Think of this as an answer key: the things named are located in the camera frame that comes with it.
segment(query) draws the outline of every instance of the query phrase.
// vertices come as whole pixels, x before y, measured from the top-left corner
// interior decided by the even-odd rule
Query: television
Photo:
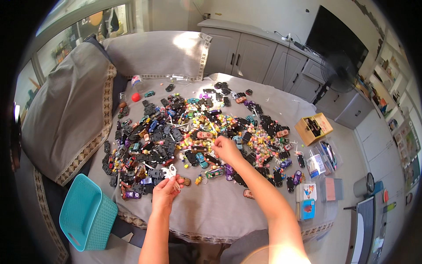
[[[331,52],[344,52],[355,65],[356,72],[368,54],[368,49],[350,28],[322,5],[319,6],[306,46],[324,57]]]

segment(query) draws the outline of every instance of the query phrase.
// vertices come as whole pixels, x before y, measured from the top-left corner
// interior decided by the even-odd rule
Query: red ball
[[[132,101],[138,102],[140,99],[141,99],[141,96],[139,95],[139,93],[134,93],[132,95]]]

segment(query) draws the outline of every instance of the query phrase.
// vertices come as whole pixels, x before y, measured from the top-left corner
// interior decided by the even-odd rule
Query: wooden box
[[[321,135],[317,137],[314,136],[314,133],[312,133],[310,127],[305,121],[306,118],[315,120],[317,122],[317,124],[321,128]],[[319,138],[322,138],[323,136],[333,131],[333,127],[330,125],[323,113],[318,113],[311,117],[302,117],[299,122],[295,125],[295,129],[298,131],[300,137],[302,138],[306,146],[309,146],[310,144],[316,142]]]

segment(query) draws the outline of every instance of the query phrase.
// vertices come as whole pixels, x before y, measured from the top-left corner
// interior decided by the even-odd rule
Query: person's left hand
[[[180,184],[180,188],[183,188],[181,183],[184,182],[184,179],[179,179],[179,177],[180,175],[176,174],[176,177],[164,179],[155,186],[152,191],[153,213],[164,213],[167,216],[170,215],[173,199],[180,193],[180,191],[175,191],[173,188],[175,180],[177,180],[177,183]]]

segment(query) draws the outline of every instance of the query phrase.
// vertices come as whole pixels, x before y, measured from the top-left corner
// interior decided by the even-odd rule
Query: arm
[[[165,179],[152,192],[152,213],[148,220],[145,240],[139,255],[139,264],[168,263],[168,228],[173,199],[180,193],[173,189],[175,177]]]
[[[239,173],[267,218],[270,263],[289,258],[292,263],[309,263],[295,212],[283,195],[242,157],[233,140],[220,136],[214,144],[214,152]]]

